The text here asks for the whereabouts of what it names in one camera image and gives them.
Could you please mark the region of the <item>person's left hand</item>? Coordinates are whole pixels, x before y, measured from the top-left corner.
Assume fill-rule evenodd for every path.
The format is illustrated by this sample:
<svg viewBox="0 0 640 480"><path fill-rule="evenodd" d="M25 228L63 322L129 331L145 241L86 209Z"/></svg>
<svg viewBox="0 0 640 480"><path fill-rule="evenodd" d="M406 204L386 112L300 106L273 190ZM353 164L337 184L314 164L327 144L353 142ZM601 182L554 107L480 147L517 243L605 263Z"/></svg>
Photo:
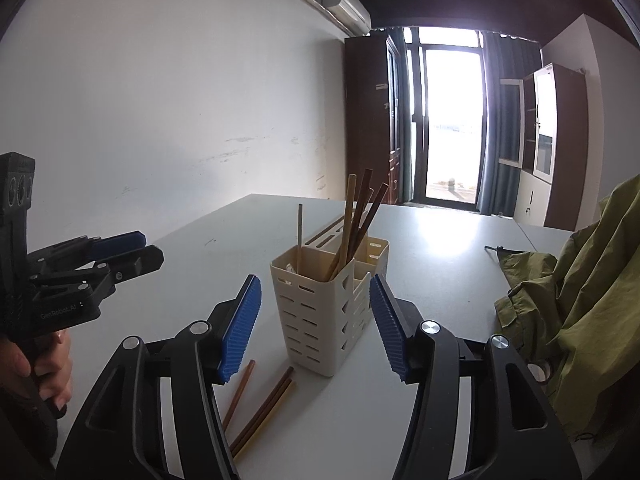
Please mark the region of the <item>person's left hand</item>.
<svg viewBox="0 0 640 480"><path fill-rule="evenodd" d="M16 396L26 398L24 380L38 378L38 391L43 401L51 400L60 411L70 402L73 392L70 357L70 335L68 330L59 330L51 335L47 350L30 364L23 351L14 342L1 338L1 388Z"/></svg>

